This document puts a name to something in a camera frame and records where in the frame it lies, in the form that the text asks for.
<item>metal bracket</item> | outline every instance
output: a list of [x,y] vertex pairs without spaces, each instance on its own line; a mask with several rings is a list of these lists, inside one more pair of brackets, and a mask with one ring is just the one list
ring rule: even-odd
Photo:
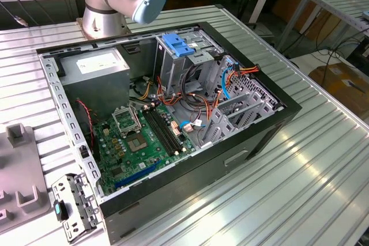
[[90,233],[96,229],[99,222],[102,222],[95,196],[83,173],[64,175],[51,187],[56,199],[55,213],[60,221],[63,221],[63,228],[69,243]]

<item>ram slot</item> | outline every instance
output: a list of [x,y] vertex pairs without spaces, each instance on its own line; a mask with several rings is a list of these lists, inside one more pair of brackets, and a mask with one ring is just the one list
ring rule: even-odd
[[174,134],[169,130],[167,125],[164,123],[163,118],[155,111],[153,113],[153,117],[158,122],[160,129],[165,132],[165,135],[170,139],[171,145],[177,150],[180,151],[180,144],[178,143],[177,139],[175,138]]
[[170,156],[173,155],[174,149],[167,142],[167,140],[165,139],[165,136],[161,133],[160,129],[157,127],[157,124],[156,124],[154,118],[152,117],[152,114],[149,113],[149,112],[144,112],[144,117],[145,117],[146,121],[149,123],[150,128],[153,130],[153,132],[156,135],[157,139],[164,146],[166,152]]
[[181,147],[179,142],[174,137],[174,134],[170,132],[159,114],[156,111],[148,111],[144,112],[144,116],[166,152],[170,156],[173,156],[175,152],[180,152]]

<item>blue clip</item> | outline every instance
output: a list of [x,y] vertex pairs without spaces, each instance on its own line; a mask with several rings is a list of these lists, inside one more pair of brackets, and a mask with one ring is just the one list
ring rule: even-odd
[[166,34],[163,35],[162,38],[169,48],[174,51],[177,57],[183,57],[195,53],[195,51],[190,48],[177,34]]

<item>red wire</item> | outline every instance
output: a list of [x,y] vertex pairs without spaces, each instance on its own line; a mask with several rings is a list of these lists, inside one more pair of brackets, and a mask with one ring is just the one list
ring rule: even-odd
[[84,109],[87,113],[88,123],[90,124],[91,147],[92,147],[93,146],[93,131],[92,131],[92,120],[91,120],[90,112],[88,111],[87,106],[81,100],[76,100],[76,102],[80,103],[82,105],[82,107],[84,107]]

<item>metal frame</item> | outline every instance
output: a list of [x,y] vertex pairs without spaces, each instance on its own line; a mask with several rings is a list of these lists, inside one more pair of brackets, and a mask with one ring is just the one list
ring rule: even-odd
[[[297,7],[295,13],[291,17],[281,35],[281,39],[279,40],[279,43],[276,47],[278,51],[281,50],[289,33],[295,26],[297,20],[303,13],[309,1],[317,4],[317,7],[314,9],[312,17],[309,17],[304,24],[304,27],[300,31],[301,33],[303,33],[310,26],[314,18],[318,16],[318,13],[321,9],[329,11],[332,15],[337,16],[343,22],[347,23],[358,31],[363,31],[369,28],[369,22],[362,17],[362,13],[368,10],[368,0],[301,0],[299,6]],[[340,32],[335,45],[338,45],[340,43],[340,39],[344,34],[343,32],[345,32],[346,30],[347,27],[344,27],[344,29]],[[363,34],[369,35],[369,31],[365,31],[363,32]]]

